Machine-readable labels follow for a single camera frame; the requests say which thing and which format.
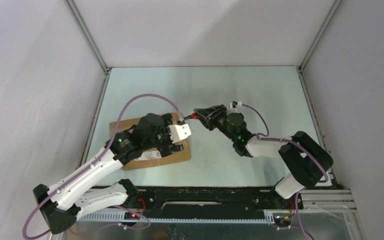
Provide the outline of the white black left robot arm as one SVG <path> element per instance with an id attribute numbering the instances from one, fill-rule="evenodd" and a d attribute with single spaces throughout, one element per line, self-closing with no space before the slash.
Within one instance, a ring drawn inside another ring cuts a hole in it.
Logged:
<path id="1" fill-rule="evenodd" d="M 139 192 L 129 179 L 121 179 L 102 189 L 91 188 L 145 151 L 179 142 L 173 137 L 176 127 L 172 113 L 148 113 L 131 127 L 114 131 L 94 157 L 66 178 L 51 186 L 36 186 L 33 195 L 48 231 L 60 234 L 85 215 L 107 207 L 136 206 Z"/>

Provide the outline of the red black utility knife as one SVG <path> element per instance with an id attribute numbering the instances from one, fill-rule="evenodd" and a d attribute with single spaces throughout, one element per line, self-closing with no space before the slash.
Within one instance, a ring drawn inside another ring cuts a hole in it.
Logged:
<path id="1" fill-rule="evenodd" d="M 196 112 L 193 112 L 192 114 L 183 117 L 183 121 L 184 122 L 187 121 L 187 120 L 199 120 L 199 121 L 202 121 L 204 119 L 205 118 L 203 116 L 201 116 L 200 114 L 198 114 Z"/>

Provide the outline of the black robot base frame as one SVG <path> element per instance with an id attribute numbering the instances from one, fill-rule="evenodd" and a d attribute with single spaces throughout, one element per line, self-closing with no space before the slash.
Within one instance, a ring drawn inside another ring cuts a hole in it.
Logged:
<path id="1" fill-rule="evenodd" d="M 304 208 L 303 198 L 278 196 L 273 187 L 140 186 L 122 204 L 124 211 L 106 216 L 132 226 L 143 214 L 151 222 L 269 222 L 287 226 Z"/>

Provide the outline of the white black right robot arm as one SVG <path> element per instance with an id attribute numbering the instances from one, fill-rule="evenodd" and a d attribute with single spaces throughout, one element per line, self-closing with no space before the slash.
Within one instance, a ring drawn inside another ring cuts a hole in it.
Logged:
<path id="1" fill-rule="evenodd" d="M 287 137 L 252 133 L 247 128 L 244 115 L 238 112 L 241 106 L 241 102 L 233 101 L 229 106 L 195 108 L 187 118 L 200 121 L 209 131 L 218 129 L 231 140 L 233 149 L 241 157 L 283 160 L 289 173 L 274 185 L 270 201 L 275 208 L 284 209 L 299 191 L 330 180 L 328 170 L 334 161 L 306 132 L 297 131 Z"/>

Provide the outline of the brown cardboard express box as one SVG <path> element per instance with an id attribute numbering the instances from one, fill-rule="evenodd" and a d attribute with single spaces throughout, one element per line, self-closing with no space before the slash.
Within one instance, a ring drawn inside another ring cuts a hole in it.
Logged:
<path id="1" fill-rule="evenodd" d="M 177 112 L 170 114 L 172 114 L 171 125 L 185 124 L 178 122 L 179 114 Z M 149 149 L 144 151 L 140 157 L 133 156 L 137 147 L 132 142 L 130 133 L 138 124 L 140 118 L 127 119 L 120 122 L 115 121 L 109 124 L 110 136 L 114 137 L 109 149 L 114 154 L 114 160 L 122 163 L 124 171 L 174 164 L 191 159 L 188 139 L 173 143 L 167 148 Z"/>

